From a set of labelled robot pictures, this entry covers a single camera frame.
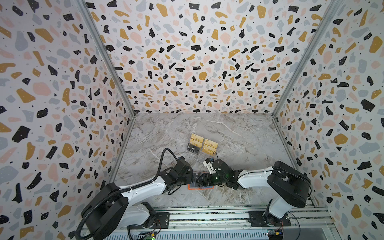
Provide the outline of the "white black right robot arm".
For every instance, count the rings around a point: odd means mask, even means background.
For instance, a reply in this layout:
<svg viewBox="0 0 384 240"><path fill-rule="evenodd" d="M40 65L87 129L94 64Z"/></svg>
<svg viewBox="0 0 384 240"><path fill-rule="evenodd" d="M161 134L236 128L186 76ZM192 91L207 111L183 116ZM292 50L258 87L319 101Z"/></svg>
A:
<svg viewBox="0 0 384 240"><path fill-rule="evenodd" d="M265 220L280 221L293 208L304 208L312 194L311 180L289 165L277 161L262 170L233 170L221 159L205 161L209 170L195 179L201 187L223 186L233 190L270 187L278 197L272 199L263 213Z"/></svg>

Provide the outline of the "orange card holder wallet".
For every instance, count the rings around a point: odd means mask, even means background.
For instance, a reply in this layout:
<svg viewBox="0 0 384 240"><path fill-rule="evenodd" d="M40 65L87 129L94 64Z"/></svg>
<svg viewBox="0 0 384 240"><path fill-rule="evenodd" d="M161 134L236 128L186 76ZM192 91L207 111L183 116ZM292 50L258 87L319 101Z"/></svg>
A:
<svg viewBox="0 0 384 240"><path fill-rule="evenodd" d="M191 184L188 184L188 190L210 190L214 189L214 186L203 186L199 183L197 183L197 179L201 176L201 172L194 172L193 175L193 181Z"/></svg>

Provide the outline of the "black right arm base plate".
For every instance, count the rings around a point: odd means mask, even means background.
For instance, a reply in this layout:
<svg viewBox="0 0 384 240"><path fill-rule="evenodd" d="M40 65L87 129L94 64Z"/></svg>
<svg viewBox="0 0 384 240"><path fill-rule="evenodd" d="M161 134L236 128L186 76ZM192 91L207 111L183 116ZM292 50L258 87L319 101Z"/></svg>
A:
<svg viewBox="0 0 384 240"><path fill-rule="evenodd" d="M249 211L248 222L252 227L290 227L291 222L288 214L285 214L282 219L263 212L263 211Z"/></svg>

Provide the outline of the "black card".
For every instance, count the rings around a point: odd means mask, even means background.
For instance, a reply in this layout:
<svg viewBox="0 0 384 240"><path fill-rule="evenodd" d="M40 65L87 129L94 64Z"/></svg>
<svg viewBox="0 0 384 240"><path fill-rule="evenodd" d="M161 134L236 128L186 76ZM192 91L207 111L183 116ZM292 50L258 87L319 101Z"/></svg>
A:
<svg viewBox="0 0 384 240"><path fill-rule="evenodd" d="M187 150L189 152L194 153L194 154L198 154L200 152L200 149L201 149L200 147L197 147L197 146L194 146L194 145L191 145L191 144L188 144L188 146L187 146Z"/></svg>

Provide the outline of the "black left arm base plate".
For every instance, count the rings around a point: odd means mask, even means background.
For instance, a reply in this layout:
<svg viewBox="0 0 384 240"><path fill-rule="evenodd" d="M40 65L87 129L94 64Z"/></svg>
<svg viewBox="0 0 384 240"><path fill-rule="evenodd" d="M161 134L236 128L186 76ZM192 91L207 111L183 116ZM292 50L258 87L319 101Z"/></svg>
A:
<svg viewBox="0 0 384 240"><path fill-rule="evenodd" d="M146 220L141 225L132 225L130 226L131 230L157 230L157 229L168 229L170 223L170 213L169 212L160 212L155 215L151 215L148 220Z"/></svg>

